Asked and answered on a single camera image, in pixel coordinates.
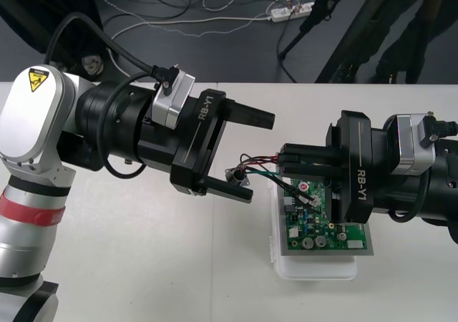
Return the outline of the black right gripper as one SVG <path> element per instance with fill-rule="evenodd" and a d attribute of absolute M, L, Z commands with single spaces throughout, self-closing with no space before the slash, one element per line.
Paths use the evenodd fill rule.
<path fill-rule="evenodd" d="M 344 110 L 326 135 L 326 145 L 285 143 L 281 175 L 335 177 L 326 189 L 326 213 L 333 223 L 367 223 L 373 212 L 406 215 L 408 202 L 395 200 L 406 182 L 409 132 L 402 117 L 373 128 L 362 112 Z"/>

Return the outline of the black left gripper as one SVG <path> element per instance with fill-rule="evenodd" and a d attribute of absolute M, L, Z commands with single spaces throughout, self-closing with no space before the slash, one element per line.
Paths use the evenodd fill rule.
<path fill-rule="evenodd" d="M 188 195 L 208 193 L 250 203 L 253 191 L 209 176 L 226 121 L 273 129 L 273 113 L 226 99 L 226 93 L 206 89 L 198 98 L 188 97 L 177 127 L 144 123 L 137 156 L 150 168 L 167 172 L 176 190 Z"/>

